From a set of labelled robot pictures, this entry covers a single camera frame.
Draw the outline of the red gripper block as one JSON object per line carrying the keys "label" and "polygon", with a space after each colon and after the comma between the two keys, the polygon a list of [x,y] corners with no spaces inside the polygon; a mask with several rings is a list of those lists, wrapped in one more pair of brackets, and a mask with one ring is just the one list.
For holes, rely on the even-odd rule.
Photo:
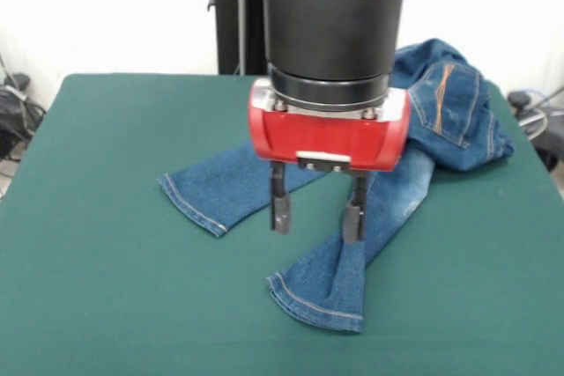
{"label": "red gripper block", "polygon": [[[283,162],[326,172],[384,171],[400,160],[410,120],[408,91],[390,88],[375,107],[321,112],[291,106],[271,81],[257,79],[249,95],[249,133],[256,154],[271,160],[271,229],[290,232],[291,207]],[[343,241],[364,239],[368,174],[353,176],[343,216]]]}

